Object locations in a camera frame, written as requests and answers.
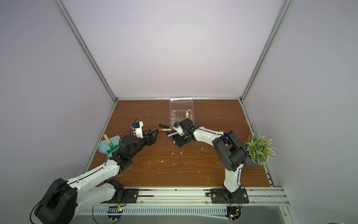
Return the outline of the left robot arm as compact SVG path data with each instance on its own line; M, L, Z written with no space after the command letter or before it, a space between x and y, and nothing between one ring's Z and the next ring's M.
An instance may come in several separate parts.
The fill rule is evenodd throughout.
M142 137L126 135L103 164L77 177L55 180L30 216L36 216L43 224L68 224L99 203L123 200L124 187L114 177L130 167L133 158L145 146L153 145L158 133L157 129L148 129Z

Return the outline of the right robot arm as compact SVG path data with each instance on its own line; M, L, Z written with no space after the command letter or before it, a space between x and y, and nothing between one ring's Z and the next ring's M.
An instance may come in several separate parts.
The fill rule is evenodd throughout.
M241 172L246 166L249 153L236 134L232 130L220 132L195 126L190 119L176 121L174 130L178 135L173 141L178 147L183 147L190 141L203 142L214 147L225 168L223 191L228 198L237 196L241 190Z

